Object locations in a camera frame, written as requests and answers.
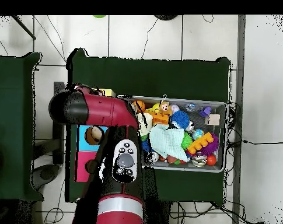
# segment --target metal tray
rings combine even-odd
[[[192,164],[192,162],[187,162],[183,164],[169,164],[166,162],[158,161],[153,167],[155,169],[165,169],[165,170],[181,170],[181,171],[191,171],[191,172],[210,172],[219,173],[225,168],[225,158],[226,158],[226,140],[227,140],[227,122],[228,122],[228,105],[224,102],[217,101],[199,101],[199,100],[182,100],[182,99],[162,99],[156,97],[143,97],[143,96],[118,96],[127,100],[128,102],[133,102],[135,100],[142,100],[145,103],[145,108],[151,108],[155,103],[161,100],[167,101],[170,104],[176,104],[180,107],[180,110],[185,111],[190,120],[194,123],[195,129],[202,129],[205,133],[214,133],[219,137],[219,149],[218,155],[216,156],[217,162],[214,166],[204,165],[203,167],[197,167]],[[185,109],[187,103],[194,103],[198,106],[211,107],[212,114],[220,115],[220,125],[206,125],[205,118],[199,115],[199,112],[188,112]],[[150,166],[145,162],[142,156],[142,167]]]

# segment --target orange toy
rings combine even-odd
[[[155,124],[168,124],[169,116],[164,115],[162,116],[161,113],[153,113],[152,111],[145,110],[144,113],[149,113],[153,116],[153,125]]]
[[[198,138],[193,143],[188,146],[188,151],[193,155],[196,153],[196,150],[200,151],[202,147],[206,147],[209,142],[213,142],[214,139],[211,133],[206,133],[201,138]]]
[[[136,100],[133,104],[136,106],[137,113],[141,113],[145,110],[145,104],[142,100]]]

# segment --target light blue cloth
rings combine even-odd
[[[167,155],[170,155],[184,162],[188,162],[190,158],[187,158],[184,149],[181,147],[181,142],[184,138],[184,130],[167,129],[168,127],[168,125],[164,124],[156,124],[152,127],[149,133],[152,149],[165,159]]]

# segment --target table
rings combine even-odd
[[[91,87],[113,89],[117,95],[228,101],[230,61],[162,61],[158,59],[120,59],[87,57],[75,49],[67,64],[68,80]],[[76,126],[68,126],[65,199],[74,202],[84,183],[74,182]],[[155,170],[161,201],[213,201],[222,205],[223,176],[220,173]]]

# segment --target green table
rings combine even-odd
[[[30,184],[33,159],[34,52],[22,58],[0,56],[0,199],[41,201]]]
[[[230,61],[161,61],[87,57],[76,49],[68,58],[69,82],[113,89],[117,95],[228,101]],[[71,146],[66,199],[81,196],[84,183],[74,182],[76,126],[71,128]],[[220,173],[155,170],[159,199],[162,201],[213,201],[222,205],[223,175]]]

